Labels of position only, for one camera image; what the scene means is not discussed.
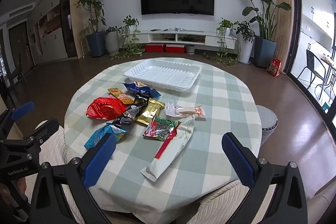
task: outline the red box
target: red box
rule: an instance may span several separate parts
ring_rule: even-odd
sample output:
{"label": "red box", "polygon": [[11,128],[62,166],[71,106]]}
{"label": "red box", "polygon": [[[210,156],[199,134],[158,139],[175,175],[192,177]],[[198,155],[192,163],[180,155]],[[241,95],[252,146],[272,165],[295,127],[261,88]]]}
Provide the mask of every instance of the red box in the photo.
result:
{"label": "red box", "polygon": [[146,52],[164,52],[164,44],[146,44]]}
{"label": "red box", "polygon": [[166,45],[166,52],[184,53],[185,52],[185,47],[184,47],[184,45],[180,45],[180,44],[167,44]]}

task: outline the gold snack package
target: gold snack package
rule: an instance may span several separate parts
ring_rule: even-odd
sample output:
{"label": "gold snack package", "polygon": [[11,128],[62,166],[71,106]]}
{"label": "gold snack package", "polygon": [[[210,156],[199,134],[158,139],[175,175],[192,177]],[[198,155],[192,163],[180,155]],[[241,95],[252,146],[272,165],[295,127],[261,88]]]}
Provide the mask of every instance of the gold snack package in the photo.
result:
{"label": "gold snack package", "polygon": [[164,107],[165,103],[150,98],[144,112],[142,112],[135,120],[145,125],[149,125],[153,117],[159,115],[160,108]]}
{"label": "gold snack package", "polygon": [[108,89],[108,91],[116,97],[118,100],[122,101],[125,105],[133,104],[133,100],[129,98],[125,93],[123,93],[118,88]]}

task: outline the curtain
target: curtain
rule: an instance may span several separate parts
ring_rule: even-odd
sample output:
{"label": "curtain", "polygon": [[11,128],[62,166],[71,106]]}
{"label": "curtain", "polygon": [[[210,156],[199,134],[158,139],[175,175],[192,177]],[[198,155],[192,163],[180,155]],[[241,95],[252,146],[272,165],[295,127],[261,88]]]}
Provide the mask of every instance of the curtain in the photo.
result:
{"label": "curtain", "polygon": [[278,23],[278,25],[274,31],[274,41],[277,42],[277,48],[274,57],[281,61],[281,71],[283,71],[292,38],[294,0],[277,0],[276,4],[281,2],[286,2],[292,7],[292,10],[290,11],[283,9],[277,9],[276,11],[275,21]]}

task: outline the brown door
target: brown door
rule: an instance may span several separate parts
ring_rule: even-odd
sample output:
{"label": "brown door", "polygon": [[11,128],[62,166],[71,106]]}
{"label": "brown door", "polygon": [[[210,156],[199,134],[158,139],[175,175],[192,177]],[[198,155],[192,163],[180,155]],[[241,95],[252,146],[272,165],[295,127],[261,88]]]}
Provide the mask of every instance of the brown door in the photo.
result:
{"label": "brown door", "polygon": [[26,73],[33,64],[28,44],[26,22],[9,29],[8,33],[15,67],[18,66],[19,53],[21,53],[22,73]]}

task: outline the blue planter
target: blue planter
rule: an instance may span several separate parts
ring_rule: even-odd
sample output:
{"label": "blue planter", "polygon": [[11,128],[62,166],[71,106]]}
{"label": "blue planter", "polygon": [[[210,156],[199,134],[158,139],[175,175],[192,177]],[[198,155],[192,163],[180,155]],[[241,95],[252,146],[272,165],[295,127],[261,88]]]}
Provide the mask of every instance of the blue planter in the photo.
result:
{"label": "blue planter", "polygon": [[86,36],[87,42],[90,47],[90,55],[92,57],[100,57],[106,53],[105,34],[97,32]]}
{"label": "blue planter", "polygon": [[276,42],[255,36],[253,64],[259,68],[268,68],[273,60]]}

